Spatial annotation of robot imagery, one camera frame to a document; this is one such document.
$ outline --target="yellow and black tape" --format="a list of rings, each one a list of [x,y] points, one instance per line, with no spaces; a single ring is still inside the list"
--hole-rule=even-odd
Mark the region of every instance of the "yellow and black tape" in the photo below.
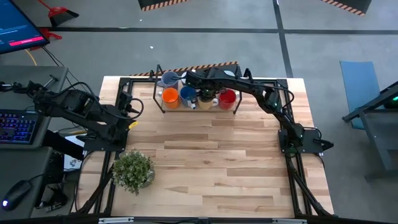
[[[345,4],[344,0],[337,0],[337,1],[334,1],[334,0],[322,0],[322,1],[326,2],[328,4],[331,4],[332,6],[339,7],[340,9],[344,9],[346,11],[349,11],[349,12],[351,12],[353,14],[356,14],[356,15],[359,15],[359,16],[365,16],[365,12],[363,12],[363,11],[361,11],[359,9],[356,9],[355,6],[352,7],[352,6],[349,6],[349,5]]]
[[[225,62],[225,63],[215,63],[215,64],[209,64],[209,65],[199,65],[199,66],[192,66],[192,67],[184,67],[184,68],[176,68],[173,70],[164,70],[163,72],[186,72],[192,69],[203,69],[203,68],[211,68],[211,67],[220,67],[220,66],[225,66],[225,65],[237,65],[237,61],[233,62]],[[149,72],[147,73],[138,73],[138,74],[133,74],[130,76],[149,76]]]
[[[143,12],[150,11],[150,10],[153,10],[153,9],[158,9],[158,8],[162,8],[162,7],[165,7],[165,6],[171,6],[171,5],[174,5],[174,4],[178,4],[178,3],[181,3],[181,2],[187,2],[187,1],[188,0],[169,0],[169,1],[165,1],[165,2],[161,2],[161,3],[157,3],[157,4],[153,4],[153,5],[150,5],[150,6],[143,7],[142,11]]]

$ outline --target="keyboard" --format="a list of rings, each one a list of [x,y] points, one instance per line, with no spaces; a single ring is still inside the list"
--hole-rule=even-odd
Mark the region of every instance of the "keyboard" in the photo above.
[[[0,144],[32,144],[42,117],[35,111],[0,110]]]

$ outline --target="plant pot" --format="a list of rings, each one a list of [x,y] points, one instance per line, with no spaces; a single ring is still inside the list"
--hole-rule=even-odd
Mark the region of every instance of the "plant pot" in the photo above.
[[[150,174],[148,175],[148,177],[147,177],[147,180],[142,184],[142,186],[140,187],[141,189],[144,189],[144,188],[146,188],[146,187],[149,187],[152,183],[153,183],[153,181],[155,180],[155,175],[156,175],[156,173],[155,173],[155,168],[152,166],[151,168],[150,168]]]

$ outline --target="monitor screen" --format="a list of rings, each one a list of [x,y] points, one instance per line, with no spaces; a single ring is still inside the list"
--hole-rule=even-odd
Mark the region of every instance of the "monitor screen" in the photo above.
[[[11,0],[0,0],[0,54],[47,43],[48,40]]]

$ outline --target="small green plant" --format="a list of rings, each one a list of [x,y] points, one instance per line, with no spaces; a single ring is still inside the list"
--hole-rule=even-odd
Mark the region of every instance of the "small green plant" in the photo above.
[[[122,153],[114,162],[113,179],[118,186],[138,195],[139,189],[148,187],[155,179],[154,163],[137,150]]]

